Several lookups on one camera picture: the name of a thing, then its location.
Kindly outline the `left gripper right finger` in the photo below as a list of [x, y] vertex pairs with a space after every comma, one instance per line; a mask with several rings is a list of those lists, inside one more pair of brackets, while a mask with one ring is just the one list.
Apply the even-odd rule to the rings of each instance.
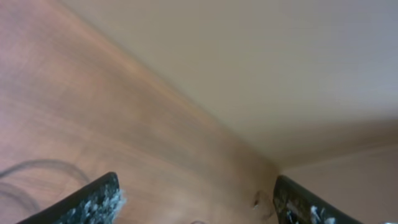
[[361, 224], [285, 175], [276, 180], [273, 204], [279, 224]]

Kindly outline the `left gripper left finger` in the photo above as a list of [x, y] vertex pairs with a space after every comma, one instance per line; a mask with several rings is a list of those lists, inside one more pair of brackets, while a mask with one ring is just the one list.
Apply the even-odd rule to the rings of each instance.
[[108, 172], [18, 224], [113, 224], [125, 203], [117, 174]]

